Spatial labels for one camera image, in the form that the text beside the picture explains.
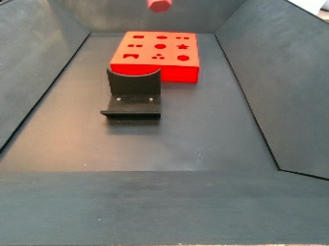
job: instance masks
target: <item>white surface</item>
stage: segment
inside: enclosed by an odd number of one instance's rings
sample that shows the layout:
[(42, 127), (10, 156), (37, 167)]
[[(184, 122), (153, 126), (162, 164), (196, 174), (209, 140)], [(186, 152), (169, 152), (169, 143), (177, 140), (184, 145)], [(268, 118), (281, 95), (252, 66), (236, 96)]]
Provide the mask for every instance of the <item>white surface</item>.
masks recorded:
[(329, 0), (289, 0), (303, 9), (306, 9), (312, 14), (319, 14), (319, 11), (324, 4), (327, 3), (327, 7), (329, 7)]

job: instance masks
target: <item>black plastic piece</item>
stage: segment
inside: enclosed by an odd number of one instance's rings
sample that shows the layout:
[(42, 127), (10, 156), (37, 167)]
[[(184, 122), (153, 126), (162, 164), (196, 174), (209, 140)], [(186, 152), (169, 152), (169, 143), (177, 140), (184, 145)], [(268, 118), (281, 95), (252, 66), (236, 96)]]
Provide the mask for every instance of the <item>black plastic piece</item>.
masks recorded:
[(110, 69), (112, 100), (101, 111), (110, 118), (161, 117), (161, 70), (144, 76), (126, 76)]

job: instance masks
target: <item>circle-shaped hole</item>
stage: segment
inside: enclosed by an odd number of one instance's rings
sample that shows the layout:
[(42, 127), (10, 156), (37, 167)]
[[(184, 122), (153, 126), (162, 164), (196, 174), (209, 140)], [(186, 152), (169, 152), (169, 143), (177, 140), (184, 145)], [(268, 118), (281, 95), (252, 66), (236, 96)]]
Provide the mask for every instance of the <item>circle-shaped hole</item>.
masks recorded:
[(165, 49), (168, 46), (166, 46), (166, 44), (157, 44), (157, 45), (154, 45), (154, 47), (157, 48), (157, 49)]

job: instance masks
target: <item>pink object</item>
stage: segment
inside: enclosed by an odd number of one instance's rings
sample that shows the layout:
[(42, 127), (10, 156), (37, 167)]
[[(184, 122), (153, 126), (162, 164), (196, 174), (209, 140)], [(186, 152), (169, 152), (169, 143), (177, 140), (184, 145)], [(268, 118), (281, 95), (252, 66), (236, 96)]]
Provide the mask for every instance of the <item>pink object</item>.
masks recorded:
[(154, 12), (166, 12), (173, 5), (173, 0), (149, 0), (149, 8)]

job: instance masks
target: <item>shape-shaped hole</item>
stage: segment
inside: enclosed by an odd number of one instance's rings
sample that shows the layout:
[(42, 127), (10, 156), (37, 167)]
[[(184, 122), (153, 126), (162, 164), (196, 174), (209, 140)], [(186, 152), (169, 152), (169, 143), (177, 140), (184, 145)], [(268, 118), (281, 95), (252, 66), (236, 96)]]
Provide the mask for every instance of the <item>shape-shaped hole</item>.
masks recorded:
[(166, 46), (166, 44), (156, 44), (154, 45), (154, 47), (157, 48), (157, 49), (165, 49), (168, 46)]
[(182, 61), (182, 62), (186, 62), (186, 61), (190, 60), (190, 57), (186, 56), (186, 55), (181, 55), (181, 56), (178, 56), (178, 60)]
[(125, 59), (128, 59), (128, 58), (138, 59), (138, 58), (140, 58), (140, 54), (125, 54), (125, 55), (124, 55), (124, 58), (125, 58)]

